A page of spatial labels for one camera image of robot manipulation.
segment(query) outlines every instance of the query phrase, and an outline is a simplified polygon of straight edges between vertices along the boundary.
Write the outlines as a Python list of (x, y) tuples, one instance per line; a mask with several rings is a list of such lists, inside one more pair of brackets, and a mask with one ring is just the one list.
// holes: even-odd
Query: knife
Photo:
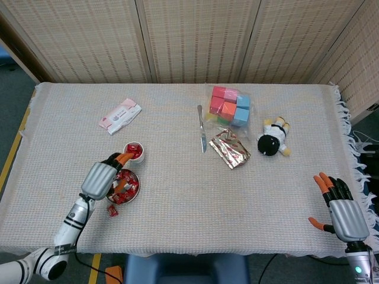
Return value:
[(199, 112), (199, 120), (200, 120), (201, 149), (203, 153), (205, 153), (205, 151), (207, 150), (207, 137), (205, 136), (204, 124), (203, 124), (203, 107), (201, 105), (198, 105), (197, 110)]

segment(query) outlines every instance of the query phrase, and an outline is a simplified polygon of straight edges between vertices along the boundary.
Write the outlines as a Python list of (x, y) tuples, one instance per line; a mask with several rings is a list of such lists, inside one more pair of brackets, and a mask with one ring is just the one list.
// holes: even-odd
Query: stuffed toy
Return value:
[(283, 156), (288, 157), (291, 150), (284, 144), (290, 125), (283, 117), (277, 117), (275, 123), (272, 120), (264, 121), (264, 133), (258, 137), (258, 150), (266, 156), (273, 156), (279, 150)]

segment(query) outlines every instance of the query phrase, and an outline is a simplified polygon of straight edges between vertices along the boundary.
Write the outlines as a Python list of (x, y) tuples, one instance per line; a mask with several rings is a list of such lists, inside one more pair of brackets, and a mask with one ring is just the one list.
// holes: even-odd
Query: blue block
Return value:
[(243, 108), (236, 108), (235, 116), (232, 121), (234, 126), (244, 126), (248, 123), (249, 111)]
[(237, 107), (243, 109), (250, 109), (250, 98), (248, 96), (237, 97)]

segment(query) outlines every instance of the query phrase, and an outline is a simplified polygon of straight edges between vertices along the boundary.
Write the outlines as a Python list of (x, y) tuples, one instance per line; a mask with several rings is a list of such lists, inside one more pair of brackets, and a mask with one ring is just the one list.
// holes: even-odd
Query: white tablecloth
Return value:
[[(0, 203), (0, 250), (13, 253), (53, 246), (53, 236), (78, 198), (96, 161), (128, 141), (146, 149), (130, 167), (142, 188), (110, 218), (109, 202), (96, 210), (79, 240), (84, 252), (289, 253), (341, 256), (345, 245), (310, 225), (330, 216), (313, 175), (344, 179), (361, 202), (359, 174), (344, 135), (348, 123), (337, 88), (325, 85), (229, 85), (249, 93), (254, 114), (251, 158), (230, 170), (208, 145), (201, 153), (197, 105), (206, 85), (38, 85), (24, 138)], [(113, 136), (98, 121), (126, 98), (142, 112)], [(254, 137), (264, 119), (283, 116), (291, 129), (290, 157), (266, 157)], [(217, 129), (207, 128), (208, 140)], [(368, 243), (377, 248), (370, 237)]]

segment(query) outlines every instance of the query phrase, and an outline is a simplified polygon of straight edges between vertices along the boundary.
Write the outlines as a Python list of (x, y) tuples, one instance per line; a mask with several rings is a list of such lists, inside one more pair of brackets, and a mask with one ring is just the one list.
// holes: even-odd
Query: black plush head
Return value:
[(273, 156), (279, 150), (279, 140), (271, 135), (263, 135), (258, 140), (258, 150), (266, 156)]

